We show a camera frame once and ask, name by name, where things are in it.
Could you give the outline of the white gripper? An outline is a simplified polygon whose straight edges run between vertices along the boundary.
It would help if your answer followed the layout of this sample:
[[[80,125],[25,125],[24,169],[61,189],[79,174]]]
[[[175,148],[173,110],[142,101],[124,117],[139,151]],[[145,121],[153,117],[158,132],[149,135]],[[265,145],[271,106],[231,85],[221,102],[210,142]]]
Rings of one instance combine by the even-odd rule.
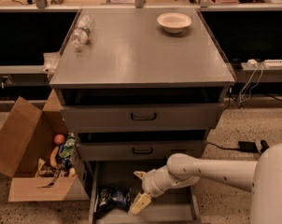
[[[142,189],[145,193],[138,193],[135,196],[129,209],[129,212],[133,215],[139,214],[150,205],[151,197],[159,197],[171,189],[176,180],[166,167],[153,169],[149,172],[134,171],[134,175],[142,180]]]

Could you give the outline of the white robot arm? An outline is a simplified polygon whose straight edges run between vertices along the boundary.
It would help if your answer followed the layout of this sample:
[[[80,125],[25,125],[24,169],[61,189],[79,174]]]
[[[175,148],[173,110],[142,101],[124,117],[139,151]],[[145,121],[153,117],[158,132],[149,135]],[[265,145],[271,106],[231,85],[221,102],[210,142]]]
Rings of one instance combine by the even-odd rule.
[[[282,143],[268,147],[256,161],[205,160],[176,153],[163,167],[134,175],[142,182],[130,207],[134,215],[167,190],[206,178],[251,193],[250,224],[282,224]]]

